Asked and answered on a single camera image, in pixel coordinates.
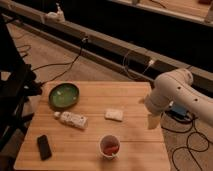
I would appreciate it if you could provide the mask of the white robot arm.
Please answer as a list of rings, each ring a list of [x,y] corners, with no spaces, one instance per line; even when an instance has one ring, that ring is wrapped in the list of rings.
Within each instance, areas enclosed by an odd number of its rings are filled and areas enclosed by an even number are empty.
[[[160,74],[144,105],[152,116],[159,116],[174,102],[213,127],[213,98],[192,88],[192,83],[193,75],[185,68]]]

